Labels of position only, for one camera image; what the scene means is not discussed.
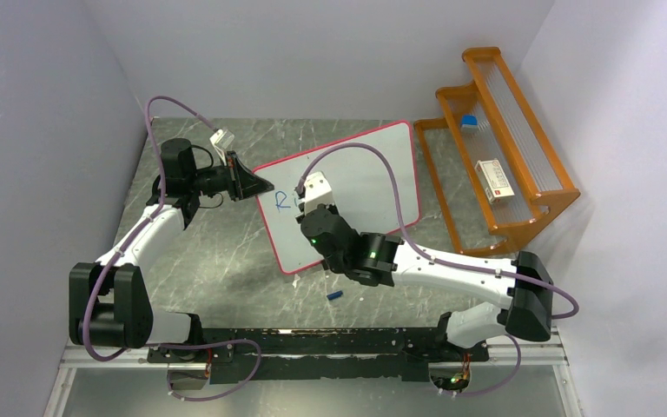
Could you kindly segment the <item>pink framed whiteboard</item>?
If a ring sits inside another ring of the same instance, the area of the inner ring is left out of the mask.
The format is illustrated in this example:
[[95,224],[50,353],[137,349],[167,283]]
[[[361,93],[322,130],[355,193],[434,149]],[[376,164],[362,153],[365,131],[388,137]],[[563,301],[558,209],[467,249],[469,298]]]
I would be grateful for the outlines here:
[[[363,147],[377,149],[391,166],[398,185],[406,226],[421,219],[419,180],[413,127],[406,121],[389,123],[339,141],[343,149],[314,165],[333,189],[334,201],[346,221],[360,232],[390,233],[399,224],[394,193],[386,165]],[[320,255],[300,232],[295,187],[314,158],[332,148],[331,143],[263,164],[254,173],[274,185],[257,198],[280,271],[292,275],[320,263]]]

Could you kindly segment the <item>blue marker cap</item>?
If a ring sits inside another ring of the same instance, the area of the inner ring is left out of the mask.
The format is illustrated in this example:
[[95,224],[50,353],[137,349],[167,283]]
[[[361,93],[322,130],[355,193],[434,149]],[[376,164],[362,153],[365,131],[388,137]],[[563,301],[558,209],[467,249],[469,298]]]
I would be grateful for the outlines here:
[[343,292],[341,290],[335,291],[335,292],[332,292],[332,293],[328,294],[327,299],[329,301],[332,301],[332,300],[340,298],[342,295],[343,295]]

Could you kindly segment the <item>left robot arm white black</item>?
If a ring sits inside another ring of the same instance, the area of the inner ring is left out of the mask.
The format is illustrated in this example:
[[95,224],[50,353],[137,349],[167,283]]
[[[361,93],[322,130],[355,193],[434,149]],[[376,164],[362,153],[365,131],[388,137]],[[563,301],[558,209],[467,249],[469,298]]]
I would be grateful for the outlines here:
[[165,248],[193,220],[203,196],[227,193],[233,201],[273,190],[274,185],[254,174],[234,151],[217,166],[200,168],[195,146],[174,138],[160,147],[163,180],[135,226],[108,253],[94,262],[79,262],[69,273],[69,337],[82,345],[89,331],[92,347],[143,348],[170,344],[184,361],[202,356],[206,337],[195,314],[153,308],[144,283]]

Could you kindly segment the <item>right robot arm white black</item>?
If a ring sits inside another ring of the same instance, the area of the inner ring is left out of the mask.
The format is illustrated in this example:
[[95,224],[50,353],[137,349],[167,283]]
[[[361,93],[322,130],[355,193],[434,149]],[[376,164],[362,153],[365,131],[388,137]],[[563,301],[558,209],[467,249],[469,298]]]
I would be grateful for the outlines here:
[[298,223],[334,274],[368,287],[422,286],[478,299],[478,306],[447,314],[440,325],[433,345],[443,359],[504,334],[535,342],[551,337],[551,279],[534,254],[511,261],[411,246],[395,235],[359,233],[324,206],[299,215]]

